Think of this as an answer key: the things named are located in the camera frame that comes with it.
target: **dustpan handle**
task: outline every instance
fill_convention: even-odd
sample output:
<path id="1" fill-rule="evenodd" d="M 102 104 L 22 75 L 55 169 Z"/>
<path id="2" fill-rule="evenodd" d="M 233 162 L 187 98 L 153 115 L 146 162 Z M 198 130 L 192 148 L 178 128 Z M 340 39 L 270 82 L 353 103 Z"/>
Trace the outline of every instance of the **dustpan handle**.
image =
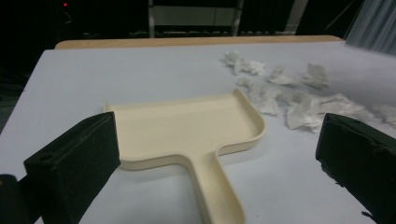
<path id="1" fill-rule="evenodd" d="M 245 223 L 242 206 L 215 153 L 192 161 L 190 170 L 205 223 Z"/>

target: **cream dustpan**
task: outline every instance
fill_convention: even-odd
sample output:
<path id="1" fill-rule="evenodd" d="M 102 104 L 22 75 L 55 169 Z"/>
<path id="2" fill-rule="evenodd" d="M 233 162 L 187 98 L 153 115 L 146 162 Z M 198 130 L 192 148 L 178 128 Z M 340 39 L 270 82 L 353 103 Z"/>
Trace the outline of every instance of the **cream dustpan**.
<path id="1" fill-rule="evenodd" d="M 262 116 L 240 91 L 142 105 L 107 105 L 116 115 L 121 167 L 185 166 L 205 223 L 245 223 L 219 156 L 257 145 Z"/>

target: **table surface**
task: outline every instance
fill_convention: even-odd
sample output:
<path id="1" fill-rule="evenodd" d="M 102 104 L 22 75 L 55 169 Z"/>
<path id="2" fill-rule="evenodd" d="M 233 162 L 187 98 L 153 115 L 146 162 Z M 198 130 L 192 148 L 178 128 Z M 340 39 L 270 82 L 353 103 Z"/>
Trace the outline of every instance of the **table surface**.
<path id="1" fill-rule="evenodd" d="M 265 62 L 267 74 L 283 64 L 287 74 L 300 77 L 308 63 L 323 65 L 330 87 L 309 89 L 314 93 L 340 92 L 366 106 L 396 105 L 396 59 L 343 41 L 47 50 L 0 135 L 0 173 L 21 179 L 25 159 L 79 121 L 101 113 L 105 102 L 140 104 L 230 93 L 240 77 L 264 83 L 263 77 L 236 76 L 224 64 L 224 52 L 234 49 L 248 60 Z M 321 171 L 315 160 L 318 135 L 289 130 L 284 112 L 263 116 L 267 131 L 256 147 L 220 157 L 247 224 L 374 224 L 361 215 L 365 208 Z M 388 125 L 375 127 L 396 136 Z M 188 172 L 178 165 L 117 169 L 80 223 L 131 222 L 202 223 Z"/>
<path id="2" fill-rule="evenodd" d="M 228 36 L 228 37 L 186 37 L 186 38 L 146 38 L 146 39 L 104 39 L 66 40 L 56 45 L 56 49 L 106 49 L 143 48 L 170 46 L 199 46 L 226 44 L 260 43 L 303 43 L 341 41 L 333 35 L 281 35 L 281 36 Z"/>

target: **white paper debris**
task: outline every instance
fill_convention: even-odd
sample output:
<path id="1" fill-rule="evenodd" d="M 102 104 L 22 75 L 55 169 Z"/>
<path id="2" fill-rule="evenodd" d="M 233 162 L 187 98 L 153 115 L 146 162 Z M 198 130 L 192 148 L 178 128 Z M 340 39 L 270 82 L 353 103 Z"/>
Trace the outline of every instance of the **white paper debris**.
<path id="1" fill-rule="evenodd" d="M 240 72 L 247 72 L 253 76 L 263 76 L 265 63 L 259 63 L 254 61 L 247 61 L 239 56 L 237 51 L 229 51 L 224 54 L 225 62 L 233 66 L 233 71 L 236 75 Z"/>
<path id="2" fill-rule="evenodd" d="M 250 62 L 241 58 L 237 51 L 226 52 L 225 62 L 233 66 L 236 74 L 247 72 L 251 75 L 263 75 L 264 63 Z M 284 66 L 277 66 L 270 76 L 269 82 L 257 83 L 249 78 L 241 77 L 238 85 L 247 88 L 247 96 L 251 103 L 263 114 L 275 116 L 280 109 L 286 107 L 286 124 L 290 129 L 308 128 L 313 133 L 319 133 L 326 113 L 334 113 L 369 122 L 374 115 L 363 105 L 356 104 L 343 94 L 318 96 L 309 92 L 302 85 L 322 89 L 329 85 L 325 69 L 322 65 L 307 65 L 303 79 L 284 74 Z M 381 118 L 396 128 L 396 106 L 376 105 L 375 110 Z"/>
<path id="3" fill-rule="evenodd" d="M 329 86 L 329 79 L 327 79 L 324 67 L 319 64 L 309 63 L 304 75 L 304 84 L 317 89 Z"/>
<path id="4" fill-rule="evenodd" d="M 391 105 L 373 105 L 373 110 L 376 111 L 379 117 L 386 123 L 396 128 L 396 106 Z"/>
<path id="5" fill-rule="evenodd" d="M 257 107 L 262 100 L 262 86 L 254 84 L 246 77 L 240 77 L 238 79 L 238 85 L 247 87 L 247 97 Z"/>
<path id="6" fill-rule="evenodd" d="M 247 87 L 247 97 L 261 113 L 272 116 L 279 113 L 276 97 L 282 92 L 281 90 L 275 87 L 264 88 L 246 77 L 239 78 L 238 85 Z"/>
<path id="7" fill-rule="evenodd" d="M 300 102 L 290 104 L 287 113 L 289 128 L 308 127 L 318 133 L 326 113 L 334 113 L 354 119 L 369 120 L 374 116 L 364 106 L 348 100 L 342 94 L 322 97 L 314 94 L 300 94 Z"/>
<path id="8" fill-rule="evenodd" d="M 277 66 L 267 80 L 277 85 L 297 85 L 299 82 L 295 77 L 287 76 L 283 73 L 284 67 Z"/>
<path id="9" fill-rule="evenodd" d="M 257 109 L 263 113 L 275 116 L 279 113 L 279 106 L 277 105 L 276 97 L 282 91 L 277 88 L 267 88 L 262 93 L 262 98 L 260 103 L 257 106 Z"/>

